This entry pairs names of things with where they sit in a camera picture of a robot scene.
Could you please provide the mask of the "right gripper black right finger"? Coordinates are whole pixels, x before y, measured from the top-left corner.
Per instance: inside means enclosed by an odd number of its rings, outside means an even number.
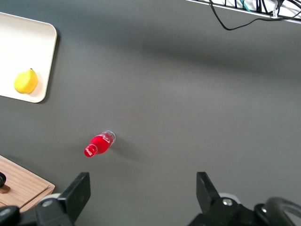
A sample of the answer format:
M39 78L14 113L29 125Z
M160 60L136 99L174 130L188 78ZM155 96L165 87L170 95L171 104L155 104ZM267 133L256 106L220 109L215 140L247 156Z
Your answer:
M190 226L254 226L254 213L232 198L222 198L205 172L196 176L196 196L201 213Z

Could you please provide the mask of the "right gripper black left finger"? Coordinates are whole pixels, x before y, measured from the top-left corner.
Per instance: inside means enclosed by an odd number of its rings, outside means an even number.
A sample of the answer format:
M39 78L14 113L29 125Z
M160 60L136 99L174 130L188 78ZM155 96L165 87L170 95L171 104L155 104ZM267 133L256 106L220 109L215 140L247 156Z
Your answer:
M35 208L38 226L73 226L91 195L90 176L81 172L57 197L43 199Z

